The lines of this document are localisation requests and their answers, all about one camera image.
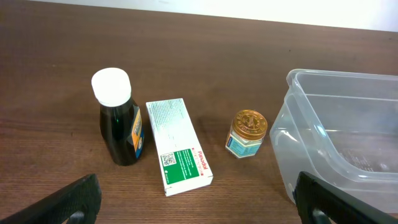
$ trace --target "wooden table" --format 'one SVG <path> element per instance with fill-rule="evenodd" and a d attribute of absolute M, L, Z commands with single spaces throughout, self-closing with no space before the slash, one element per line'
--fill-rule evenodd
<path fill-rule="evenodd" d="M 398 75 L 398 34 L 29 1 L 0 3 L 0 218 L 89 173 L 97 223 L 300 223 L 269 137 L 255 157 L 224 144 L 241 109 L 272 126 L 294 68 Z M 165 197 L 148 115 L 141 160 L 111 160 L 92 75 L 124 69 L 134 99 L 184 98 L 213 183 Z"/>

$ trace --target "panadol box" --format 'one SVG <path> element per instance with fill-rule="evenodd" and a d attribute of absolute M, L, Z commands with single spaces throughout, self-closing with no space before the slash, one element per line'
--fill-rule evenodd
<path fill-rule="evenodd" d="M 148 102 L 166 196 L 209 185 L 213 173 L 182 99 Z"/>

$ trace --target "dark bottle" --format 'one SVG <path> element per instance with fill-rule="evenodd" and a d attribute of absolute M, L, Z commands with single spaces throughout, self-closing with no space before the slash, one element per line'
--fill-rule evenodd
<path fill-rule="evenodd" d="M 144 130 L 127 73 L 105 68 L 94 74 L 91 84 L 101 104 L 99 126 L 113 161 L 121 166 L 135 163 L 141 155 Z"/>

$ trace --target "box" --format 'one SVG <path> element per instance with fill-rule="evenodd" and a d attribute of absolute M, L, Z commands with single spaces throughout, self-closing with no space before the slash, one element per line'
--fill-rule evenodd
<path fill-rule="evenodd" d="M 146 105 L 166 196 L 209 185 L 213 173 L 184 101 L 164 100 Z"/>
<path fill-rule="evenodd" d="M 307 171 L 383 212 L 398 212 L 398 77 L 293 70 L 270 131 L 290 199 Z"/>

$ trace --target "jar lid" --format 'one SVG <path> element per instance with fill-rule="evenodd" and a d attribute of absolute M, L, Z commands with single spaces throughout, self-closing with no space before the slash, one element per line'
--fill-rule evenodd
<path fill-rule="evenodd" d="M 91 79 L 94 95 L 104 106 L 120 106 L 131 97 L 130 79 L 120 68 L 105 68 Z"/>
<path fill-rule="evenodd" d="M 232 123 L 234 132 L 244 139 L 255 141 L 266 135 L 267 120 L 254 110 L 239 111 Z"/>

